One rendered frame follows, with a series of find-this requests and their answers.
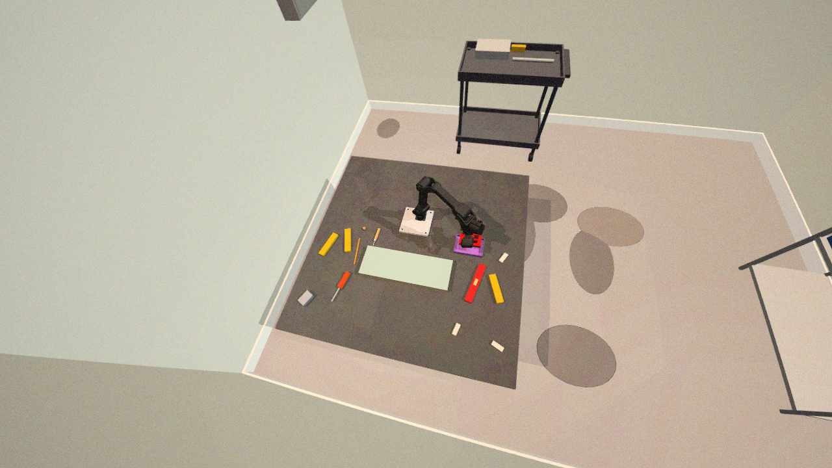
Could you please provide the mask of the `purple shallow tray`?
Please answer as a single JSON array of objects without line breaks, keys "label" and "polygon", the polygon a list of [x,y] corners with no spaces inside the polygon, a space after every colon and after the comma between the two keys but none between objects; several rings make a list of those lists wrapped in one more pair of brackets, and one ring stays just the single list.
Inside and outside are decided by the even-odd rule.
[{"label": "purple shallow tray", "polygon": [[470,255],[470,257],[481,257],[482,258],[482,249],[484,249],[484,240],[482,238],[480,248],[462,248],[460,245],[460,235],[457,234],[456,242],[454,246],[454,253],[462,254],[462,255]]}]

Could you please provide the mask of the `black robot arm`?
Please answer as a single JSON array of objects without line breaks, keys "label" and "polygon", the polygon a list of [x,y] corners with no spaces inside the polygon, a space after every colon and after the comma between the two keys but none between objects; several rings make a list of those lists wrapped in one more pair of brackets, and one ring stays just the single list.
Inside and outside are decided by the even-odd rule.
[{"label": "black robot arm", "polygon": [[482,221],[475,221],[475,212],[472,211],[472,209],[465,203],[457,201],[441,186],[441,183],[435,181],[434,178],[422,178],[419,183],[416,184],[416,189],[419,190],[419,203],[412,211],[413,214],[416,215],[415,219],[417,221],[426,220],[427,210],[429,210],[429,204],[427,203],[428,193],[433,192],[439,196],[439,198],[441,198],[441,200],[443,200],[445,204],[450,207],[450,209],[452,209],[455,219],[460,221],[461,228],[465,230],[469,229],[471,233],[479,236],[482,235],[485,225],[482,224]]}]

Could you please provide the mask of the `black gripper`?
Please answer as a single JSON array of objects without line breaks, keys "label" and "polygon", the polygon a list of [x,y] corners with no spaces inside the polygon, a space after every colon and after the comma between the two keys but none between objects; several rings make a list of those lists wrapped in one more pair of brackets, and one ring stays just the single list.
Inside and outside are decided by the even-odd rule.
[{"label": "black gripper", "polygon": [[473,233],[471,233],[471,231],[469,229],[465,230],[462,227],[461,227],[461,231],[463,231],[461,234],[465,235],[465,237],[461,240],[461,247],[462,248],[473,248],[473,243],[475,241],[475,238],[472,237]]}]

